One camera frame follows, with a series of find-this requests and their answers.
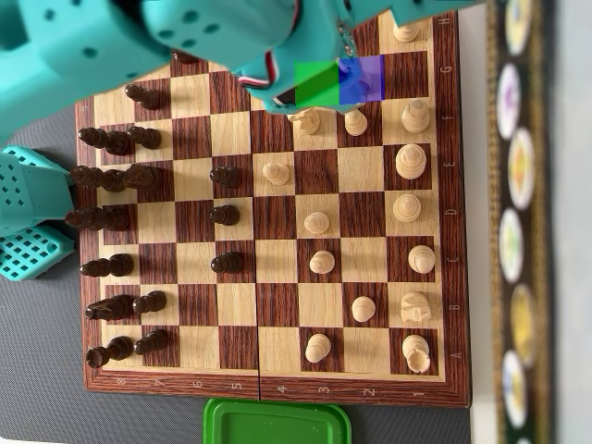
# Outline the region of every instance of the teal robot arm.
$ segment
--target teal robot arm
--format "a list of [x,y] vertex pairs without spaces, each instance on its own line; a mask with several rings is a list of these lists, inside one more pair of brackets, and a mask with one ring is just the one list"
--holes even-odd
[[0,0],[0,145],[20,126],[167,63],[225,65],[270,112],[295,60],[355,56],[347,31],[385,10],[401,25],[481,0]]

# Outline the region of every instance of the gray mat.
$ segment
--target gray mat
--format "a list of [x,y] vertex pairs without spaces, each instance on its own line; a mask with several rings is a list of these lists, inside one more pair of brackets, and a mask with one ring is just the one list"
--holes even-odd
[[[11,142],[74,167],[73,108],[33,122]],[[63,223],[53,225],[76,236]],[[0,436],[68,444],[201,443],[207,399],[84,390],[78,265],[73,254],[33,281],[0,277]],[[468,409],[343,408],[355,444],[470,442]]]

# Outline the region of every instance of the green lid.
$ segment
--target green lid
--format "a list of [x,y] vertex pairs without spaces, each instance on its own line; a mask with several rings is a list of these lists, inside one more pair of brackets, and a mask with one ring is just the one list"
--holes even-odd
[[350,444],[350,419],[325,404],[212,399],[203,444]]

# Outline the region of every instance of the wooden chessboard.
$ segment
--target wooden chessboard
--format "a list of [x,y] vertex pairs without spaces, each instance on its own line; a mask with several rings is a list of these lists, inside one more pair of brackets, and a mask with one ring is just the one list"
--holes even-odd
[[[116,322],[82,318],[82,344],[105,345],[118,335],[134,340],[154,327],[169,333],[163,351],[84,365],[90,390],[251,398],[256,400],[470,404],[470,350],[465,256],[463,155],[458,25],[449,13],[426,20],[416,41],[399,43],[389,13],[355,31],[361,56],[384,55],[386,98],[362,106],[368,130],[350,136],[343,117],[319,109],[320,130],[305,135],[284,116],[268,115],[223,67],[200,61],[170,66],[137,81],[157,89],[165,104],[138,107],[123,88],[77,105],[77,128],[124,130],[134,123],[163,133],[162,147],[137,145],[116,157],[78,142],[80,165],[159,167],[159,191],[108,193],[79,189],[80,206],[127,208],[131,228],[80,233],[80,261],[129,253],[127,277],[81,278],[81,306],[128,293],[162,290],[162,312]],[[411,98],[429,105],[421,134],[401,126]],[[394,159],[406,143],[427,154],[424,175],[406,180]],[[290,181],[271,185],[268,162],[290,166]],[[212,167],[234,166],[242,181],[224,189],[209,179]],[[411,224],[394,218],[392,205],[412,193],[423,212]],[[240,223],[214,226],[215,205],[240,209]],[[323,211],[330,229],[319,236],[304,218]],[[425,244],[436,253],[427,275],[414,272],[407,255]],[[329,250],[336,266],[313,274],[312,255]],[[216,275],[211,260],[229,251],[246,257],[243,273]],[[401,297],[423,292],[428,322],[401,321]],[[352,317],[352,301],[367,296],[376,314]],[[304,359],[307,340],[324,333],[332,343],[318,364]],[[423,336],[431,365],[415,375],[401,352],[410,334]]]

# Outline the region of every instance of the green square marker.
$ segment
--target green square marker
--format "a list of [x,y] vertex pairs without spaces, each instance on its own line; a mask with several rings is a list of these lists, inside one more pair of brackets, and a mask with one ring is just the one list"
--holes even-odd
[[339,105],[339,66],[337,60],[296,62],[295,103],[297,106]]

